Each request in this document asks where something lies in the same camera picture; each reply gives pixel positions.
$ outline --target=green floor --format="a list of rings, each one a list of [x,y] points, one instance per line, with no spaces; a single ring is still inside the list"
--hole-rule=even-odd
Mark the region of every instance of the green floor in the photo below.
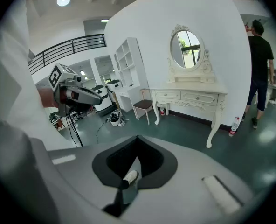
[[[212,148],[208,149],[206,141],[210,126],[173,115],[161,116],[157,126],[154,124],[156,117],[153,111],[149,112],[148,126],[146,116],[136,120],[134,112],[130,111],[125,114],[129,120],[124,127],[113,127],[110,122],[104,124],[98,132],[98,143],[142,134],[193,148],[227,167],[258,193],[276,180],[276,109],[269,104],[257,130],[251,126],[251,117],[255,115],[256,108],[252,106],[234,137],[219,129],[213,137]],[[96,143],[97,130],[106,118],[93,114],[75,123],[84,145]],[[68,128],[59,132],[72,141]],[[73,131],[72,135],[79,142]]]

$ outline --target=white shelf unit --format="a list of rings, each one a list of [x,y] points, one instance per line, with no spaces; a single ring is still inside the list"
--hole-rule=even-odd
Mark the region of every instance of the white shelf unit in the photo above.
[[[140,49],[136,38],[128,37],[116,50],[117,70],[123,87],[116,91],[120,107],[128,112],[133,104],[143,99],[141,89],[148,88],[148,82]],[[145,112],[138,111],[141,117]]]

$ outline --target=white vanity dresser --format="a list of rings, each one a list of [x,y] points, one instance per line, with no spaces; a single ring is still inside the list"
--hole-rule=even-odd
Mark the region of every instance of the white vanity dresser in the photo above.
[[[155,124],[160,122],[158,103],[165,105],[166,115],[169,114],[169,103],[198,108],[204,113],[213,112],[212,130],[207,139],[207,147],[210,148],[221,124],[227,90],[215,78],[201,37],[188,27],[175,27],[168,52],[167,82],[149,88],[157,117]]]

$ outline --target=plastic bottle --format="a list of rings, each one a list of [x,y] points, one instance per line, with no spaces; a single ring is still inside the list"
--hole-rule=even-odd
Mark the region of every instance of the plastic bottle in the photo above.
[[[165,109],[164,109],[164,107],[161,107],[161,115],[165,115]]]
[[[239,126],[239,123],[240,123],[240,118],[236,117],[235,120],[234,120],[234,122],[232,123],[231,129],[230,129],[230,131],[228,133],[228,135],[230,137],[234,136],[234,134],[235,134],[235,132],[236,132],[238,126]]]

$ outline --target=ceiling light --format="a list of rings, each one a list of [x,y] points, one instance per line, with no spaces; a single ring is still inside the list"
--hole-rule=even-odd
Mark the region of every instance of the ceiling light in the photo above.
[[[61,7],[66,6],[69,4],[70,0],[57,0],[57,4]]]

